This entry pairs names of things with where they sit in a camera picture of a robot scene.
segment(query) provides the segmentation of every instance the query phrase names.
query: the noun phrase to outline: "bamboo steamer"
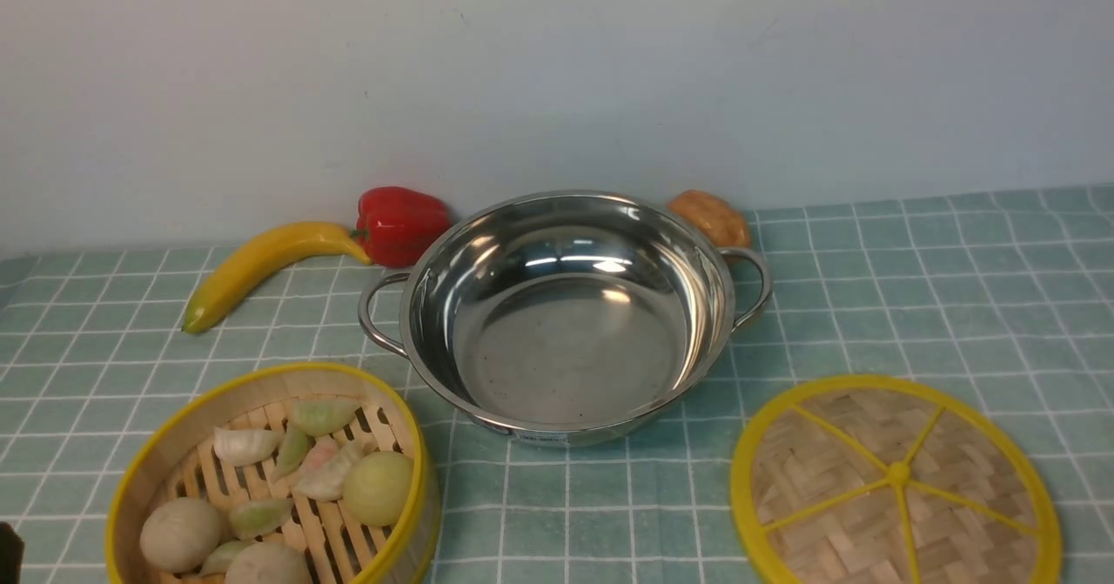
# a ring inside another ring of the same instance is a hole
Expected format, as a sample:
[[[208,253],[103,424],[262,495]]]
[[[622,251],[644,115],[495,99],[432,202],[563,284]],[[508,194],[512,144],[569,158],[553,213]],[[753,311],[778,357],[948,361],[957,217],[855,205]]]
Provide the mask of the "bamboo steamer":
[[[1055,583],[1052,499],[1003,430],[931,388],[882,376],[808,382],[751,419],[731,500],[776,584]]]
[[[356,419],[332,437],[358,440],[365,450],[394,450],[414,463],[413,480],[399,523],[362,526],[339,503],[292,495],[297,473],[268,483],[273,458],[232,468],[213,455],[213,428],[282,430],[299,399],[351,397]],[[238,378],[179,410],[128,466],[108,513],[106,563],[113,584],[221,584],[223,575],[175,575],[150,567],[139,553],[143,523],[164,502],[203,497],[227,512],[248,499],[293,497],[290,520],[265,542],[302,551],[320,584],[412,584],[421,581],[440,529],[440,498],[433,461],[405,402],[372,376],[331,362],[301,362]]]

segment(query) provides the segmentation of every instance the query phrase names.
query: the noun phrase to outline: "pot rim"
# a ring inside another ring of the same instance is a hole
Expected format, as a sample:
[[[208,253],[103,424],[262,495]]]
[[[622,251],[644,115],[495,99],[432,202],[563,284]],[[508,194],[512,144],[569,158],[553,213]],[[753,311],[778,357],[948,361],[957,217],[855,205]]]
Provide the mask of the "pot rim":
[[[671,218],[677,224],[681,230],[688,235],[692,240],[693,245],[698,249],[709,260],[712,260],[716,272],[720,275],[721,282],[724,283],[723,290],[723,306],[720,309],[719,321],[714,328],[715,338],[712,339],[709,348],[702,352],[694,362],[693,366],[684,373],[683,378],[680,378],[680,386],[674,387],[668,390],[667,393],[661,395],[653,399],[652,401],[645,402],[642,406],[637,406],[631,410],[627,410],[623,415],[606,419],[603,421],[577,421],[568,424],[541,424],[536,421],[527,421],[521,419],[512,419],[501,415],[497,415],[489,410],[485,410],[479,406],[470,402],[456,392],[451,391],[430,371],[429,366],[421,359],[417,352],[417,348],[413,342],[413,334],[410,330],[410,303],[413,301],[414,289],[418,285],[418,280],[423,274],[426,267],[429,265],[430,260],[436,259],[440,255],[441,247],[443,244],[451,240],[452,237],[460,234],[462,231],[467,230],[471,224],[480,218],[485,218],[486,215],[490,215],[496,211],[502,210],[517,204],[522,204],[526,202],[536,202],[546,198],[554,198],[554,196],[595,196],[595,198],[604,198],[618,203],[635,205],[644,207],[662,214]],[[442,234],[437,241],[434,241],[418,260],[412,267],[410,267],[410,276],[407,279],[405,286],[402,290],[401,299],[401,313],[399,317],[399,333],[401,334],[401,341],[403,348],[405,348],[407,359],[413,366],[418,376],[429,386],[433,391],[440,396],[446,401],[450,402],[457,409],[469,413],[470,416],[478,418],[486,424],[497,426],[504,429],[512,430],[512,432],[527,431],[527,432],[539,432],[539,434],[574,434],[574,432],[588,432],[588,431],[599,431],[606,429],[614,429],[625,424],[636,421],[648,415],[659,411],[670,406],[682,396],[684,396],[688,390],[701,382],[706,376],[709,370],[711,370],[713,362],[719,359],[720,354],[723,353],[724,347],[727,345],[729,339],[733,331],[733,320],[734,320],[734,304],[735,304],[735,283],[732,279],[731,272],[727,269],[726,260],[720,254],[720,251],[713,246],[712,242],[707,240],[704,232],[701,232],[692,224],[686,222],[680,215],[668,210],[667,207],[658,206],[657,204],[652,204],[644,202],[636,196],[619,195],[615,193],[608,193],[605,191],[595,191],[595,188],[558,188],[558,191],[548,191],[544,193],[534,193],[530,195],[515,196],[515,198],[498,203],[486,207],[467,218],[462,218],[457,224],[453,224],[444,234]]]

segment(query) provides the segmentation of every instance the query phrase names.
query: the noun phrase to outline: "red bell pepper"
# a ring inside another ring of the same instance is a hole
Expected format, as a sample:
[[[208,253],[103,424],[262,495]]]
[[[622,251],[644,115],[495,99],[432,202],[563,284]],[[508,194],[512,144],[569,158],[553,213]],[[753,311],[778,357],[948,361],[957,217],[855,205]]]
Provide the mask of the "red bell pepper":
[[[353,237],[372,262],[394,269],[412,266],[452,226],[441,199],[400,186],[371,188],[359,210]]]

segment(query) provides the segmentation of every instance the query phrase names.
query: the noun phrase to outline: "stainless steel pot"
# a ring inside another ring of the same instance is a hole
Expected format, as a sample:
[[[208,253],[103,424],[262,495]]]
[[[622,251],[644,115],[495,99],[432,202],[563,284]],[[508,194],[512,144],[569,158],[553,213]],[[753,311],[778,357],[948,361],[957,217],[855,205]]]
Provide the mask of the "stainless steel pot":
[[[762,281],[737,317],[724,257],[752,263]],[[401,342],[371,321],[375,293],[399,282]],[[624,436],[681,398],[771,292],[759,254],[717,251],[672,212],[556,192],[460,222],[412,270],[364,291],[359,318],[472,420],[576,446]]]

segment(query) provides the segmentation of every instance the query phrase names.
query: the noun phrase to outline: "table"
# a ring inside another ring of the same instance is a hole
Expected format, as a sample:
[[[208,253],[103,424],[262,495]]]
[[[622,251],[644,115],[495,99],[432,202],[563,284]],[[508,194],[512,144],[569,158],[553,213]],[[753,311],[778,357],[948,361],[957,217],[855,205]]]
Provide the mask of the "table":
[[[756,583],[727,506],[745,418],[795,382],[908,377],[983,410],[1032,457],[1065,537],[1064,581],[1114,570],[1114,185],[751,213],[773,302],[706,381],[626,440],[511,444],[456,413],[355,323],[379,269],[306,260],[190,337],[183,305],[231,247],[0,263],[0,519],[25,582],[107,580],[104,525],[133,455],[192,398],[322,359],[390,382],[443,489],[437,583]],[[740,269],[739,301],[754,278]],[[400,292],[374,320],[397,331]]]

